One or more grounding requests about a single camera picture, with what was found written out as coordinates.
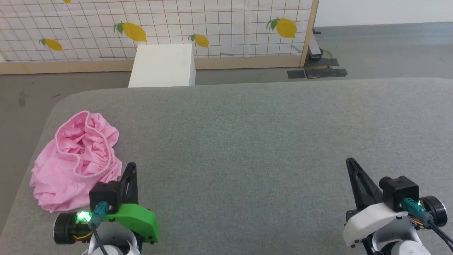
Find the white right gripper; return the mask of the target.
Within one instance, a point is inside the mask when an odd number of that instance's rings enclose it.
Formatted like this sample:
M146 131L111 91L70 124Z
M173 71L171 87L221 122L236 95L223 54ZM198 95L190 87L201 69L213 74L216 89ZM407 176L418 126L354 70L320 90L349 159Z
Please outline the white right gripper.
M398 212L383 203L383 192L354 158L346 159L346 166L356 204L347 212L343 239L354 248L424 248L418 230L432 230L447 242L441 230L448 221L443 203L434 196L403 199Z

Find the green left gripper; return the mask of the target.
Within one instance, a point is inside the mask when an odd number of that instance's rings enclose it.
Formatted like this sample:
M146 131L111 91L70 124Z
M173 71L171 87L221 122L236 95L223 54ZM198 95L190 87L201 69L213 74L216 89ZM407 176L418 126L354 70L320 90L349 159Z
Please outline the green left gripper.
M57 216L54 225L54 241L58 245L73 245L77 242L89 243L95 239L93 224L97 234L101 228L119 224L132 232L138 244L155 244L160 241L160 226L157 216L149 209L138 205L137 165L129 162L120 178L121 202L116 213L106 212L105 204L92 211L65 212Z

